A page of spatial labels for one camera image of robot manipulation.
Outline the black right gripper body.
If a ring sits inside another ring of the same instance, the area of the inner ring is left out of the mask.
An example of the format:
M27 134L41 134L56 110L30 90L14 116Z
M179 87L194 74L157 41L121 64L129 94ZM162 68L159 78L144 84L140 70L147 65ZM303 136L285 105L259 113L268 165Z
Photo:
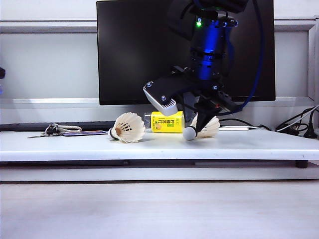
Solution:
M206 116L220 116L237 112L237 104L220 90L217 83L197 82L181 94L181 105L190 111Z

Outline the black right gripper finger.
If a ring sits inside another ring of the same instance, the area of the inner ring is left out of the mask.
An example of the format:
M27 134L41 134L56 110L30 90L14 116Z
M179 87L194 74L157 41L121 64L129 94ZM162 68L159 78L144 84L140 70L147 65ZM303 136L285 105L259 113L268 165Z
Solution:
M215 114L206 114L202 112L197 113L196 131L199 133L212 120L215 119Z

